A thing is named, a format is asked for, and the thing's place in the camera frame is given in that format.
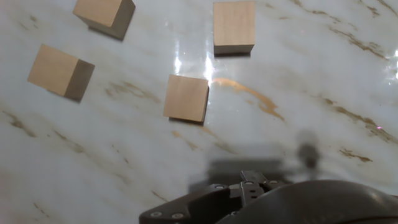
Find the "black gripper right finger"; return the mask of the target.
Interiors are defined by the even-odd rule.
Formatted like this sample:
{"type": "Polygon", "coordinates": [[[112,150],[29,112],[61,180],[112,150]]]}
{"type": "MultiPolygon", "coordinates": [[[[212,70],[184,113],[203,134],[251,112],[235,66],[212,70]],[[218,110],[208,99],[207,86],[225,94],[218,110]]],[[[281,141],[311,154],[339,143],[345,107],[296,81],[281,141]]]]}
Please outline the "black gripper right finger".
{"type": "Polygon", "coordinates": [[[264,190],[274,190],[287,185],[287,183],[282,180],[267,179],[259,171],[254,171],[254,177],[264,190]]]}

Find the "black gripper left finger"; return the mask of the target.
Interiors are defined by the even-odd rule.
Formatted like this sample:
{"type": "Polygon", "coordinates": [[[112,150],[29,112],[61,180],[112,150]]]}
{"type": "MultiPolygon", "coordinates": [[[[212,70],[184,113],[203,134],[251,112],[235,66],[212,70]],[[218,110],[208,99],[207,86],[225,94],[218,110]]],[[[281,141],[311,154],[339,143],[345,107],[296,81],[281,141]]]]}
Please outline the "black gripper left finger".
{"type": "Polygon", "coordinates": [[[140,224],[217,223],[261,195],[261,173],[242,171],[234,185],[212,184],[143,212],[140,224]]]}

